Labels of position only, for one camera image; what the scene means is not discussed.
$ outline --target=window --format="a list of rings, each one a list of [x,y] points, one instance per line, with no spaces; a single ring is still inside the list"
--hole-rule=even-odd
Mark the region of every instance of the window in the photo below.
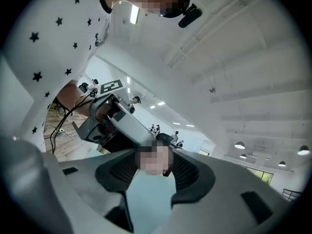
[[[204,156],[209,156],[209,153],[208,152],[204,152],[203,150],[199,150],[198,152],[199,154],[202,154]]]
[[[250,167],[247,167],[247,166],[242,166],[242,167],[246,168],[248,171],[252,172],[255,176],[257,176],[263,182],[265,182],[268,185],[270,185],[270,183],[272,181],[272,178],[273,178],[273,174],[266,173],[264,171],[253,169],[253,168],[250,168]]]

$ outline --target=black slot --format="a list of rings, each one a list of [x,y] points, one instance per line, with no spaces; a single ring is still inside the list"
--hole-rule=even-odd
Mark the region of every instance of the black slot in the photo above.
[[[256,192],[245,192],[241,196],[258,224],[263,223],[273,214]]]
[[[65,175],[72,174],[72,173],[74,173],[74,172],[76,172],[76,171],[78,171],[78,169],[75,168],[75,167],[70,167],[70,168],[63,169],[63,173],[64,173]]]

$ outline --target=ceiling beam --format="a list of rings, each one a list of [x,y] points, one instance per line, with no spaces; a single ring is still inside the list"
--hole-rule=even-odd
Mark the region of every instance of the ceiling beam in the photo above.
[[[205,82],[207,78],[227,70],[236,68],[250,68],[251,65],[254,66],[263,63],[264,59],[268,59],[276,53],[281,53],[289,49],[297,49],[300,47],[304,48],[302,41],[298,38],[279,40],[271,46],[265,46],[265,48],[261,48],[253,52],[247,52],[223,63],[222,69],[219,68],[219,64],[208,67],[201,74],[193,76],[192,82],[193,84],[200,84]]]
[[[225,4],[219,11],[215,14],[211,14],[207,9],[204,11],[203,15],[193,22],[187,30],[184,31],[183,35],[180,37],[179,41],[169,50],[168,54],[165,57],[165,63],[169,66],[170,63],[175,59],[177,54],[180,52],[183,46],[185,46],[191,39],[195,39],[195,35],[197,35],[208,23],[215,20],[218,16],[220,16],[223,12],[225,12],[228,8],[230,8],[233,4],[235,4],[239,0],[232,0],[229,3]]]
[[[279,85],[267,85],[250,90],[232,92],[222,96],[211,97],[211,103],[219,103],[233,101],[238,99],[248,99],[260,96],[275,95],[281,93],[289,93],[295,91],[311,90],[312,84],[307,80],[297,80]]]
[[[291,114],[245,114],[245,115],[222,115],[221,121],[297,121],[312,120],[312,113],[302,116],[298,112]]]
[[[267,139],[309,139],[308,135],[296,135],[293,134],[292,136],[289,133],[279,133],[279,132],[256,132],[256,131],[243,131],[243,130],[234,130],[234,129],[227,129],[226,133],[230,137],[237,137],[237,139],[241,139],[242,137],[252,137],[252,138],[267,138]]]

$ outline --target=black cable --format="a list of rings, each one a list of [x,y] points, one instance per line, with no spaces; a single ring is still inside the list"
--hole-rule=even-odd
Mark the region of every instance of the black cable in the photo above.
[[[59,132],[60,128],[62,127],[64,121],[67,119],[67,117],[75,110],[77,109],[78,107],[81,107],[87,103],[90,103],[91,101],[87,101],[85,103],[83,103],[89,96],[93,95],[94,93],[90,93],[89,95],[87,95],[77,106],[75,106],[74,108],[72,108],[64,117],[63,119],[60,121],[60,123],[57,125],[57,127],[54,129],[54,131],[51,133],[50,135],[50,143],[51,143],[51,146],[52,146],[52,154],[54,154],[55,152],[55,147],[56,147],[56,140],[55,140],[55,137],[54,136],[54,141],[52,143],[52,136],[53,136],[53,133],[57,130],[57,133]]]

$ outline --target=black mesh panel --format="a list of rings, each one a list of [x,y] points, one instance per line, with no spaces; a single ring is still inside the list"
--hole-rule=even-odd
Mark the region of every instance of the black mesh panel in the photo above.
[[[199,177],[198,168],[175,153],[173,174],[177,192],[192,185]]]
[[[132,154],[120,163],[113,165],[109,173],[114,178],[124,182],[128,188],[136,171],[135,154]]]

